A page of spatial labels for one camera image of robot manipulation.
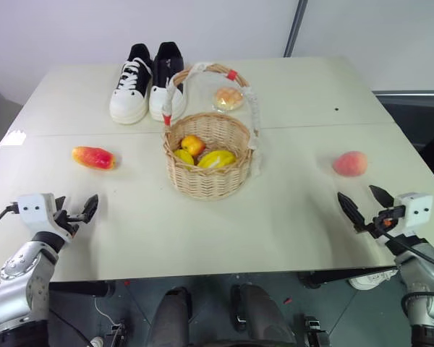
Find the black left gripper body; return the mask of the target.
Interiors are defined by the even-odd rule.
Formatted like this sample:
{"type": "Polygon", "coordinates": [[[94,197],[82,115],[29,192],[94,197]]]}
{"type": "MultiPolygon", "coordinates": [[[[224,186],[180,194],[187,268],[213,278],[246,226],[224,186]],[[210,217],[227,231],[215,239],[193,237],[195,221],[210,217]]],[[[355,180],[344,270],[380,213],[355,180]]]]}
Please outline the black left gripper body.
{"type": "Polygon", "coordinates": [[[66,210],[58,210],[54,213],[54,221],[70,236],[74,236],[77,233],[79,229],[79,223],[82,220],[75,215],[69,215],[66,210]]]}

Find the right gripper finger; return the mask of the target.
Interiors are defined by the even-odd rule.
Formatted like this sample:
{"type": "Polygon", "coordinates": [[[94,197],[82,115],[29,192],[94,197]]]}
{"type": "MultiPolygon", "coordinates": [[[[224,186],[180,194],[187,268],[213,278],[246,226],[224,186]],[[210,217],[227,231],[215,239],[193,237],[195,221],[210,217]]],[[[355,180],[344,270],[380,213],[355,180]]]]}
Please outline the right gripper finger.
{"type": "Polygon", "coordinates": [[[391,208],[394,205],[394,198],[383,188],[377,187],[375,185],[369,186],[374,198],[378,203],[384,208],[391,208]]]}
{"type": "Polygon", "coordinates": [[[348,219],[352,222],[355,231],[363,232],[367,230],[367,225],[365,224],[364,216],[359,212],[358,207],[355,203],[347,197],[345,194],[338,192],[337,198],[341,209],[348,219]]]}

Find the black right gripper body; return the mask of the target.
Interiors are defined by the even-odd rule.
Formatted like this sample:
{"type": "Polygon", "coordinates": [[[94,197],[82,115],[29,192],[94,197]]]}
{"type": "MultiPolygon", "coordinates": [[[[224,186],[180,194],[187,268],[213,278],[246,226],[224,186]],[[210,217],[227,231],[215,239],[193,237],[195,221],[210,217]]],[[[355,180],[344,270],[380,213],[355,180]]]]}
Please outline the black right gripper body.
{"type": "Polygon", "coordinates": [[[387,239],[393,239],[388,232],[397,226],[399,219],[405,216],[406,208],[403,205],[391,207],[382,210],[372,222],[365,226],[365,230],[372,235],[374,239],[383,236],[387,239]]]}

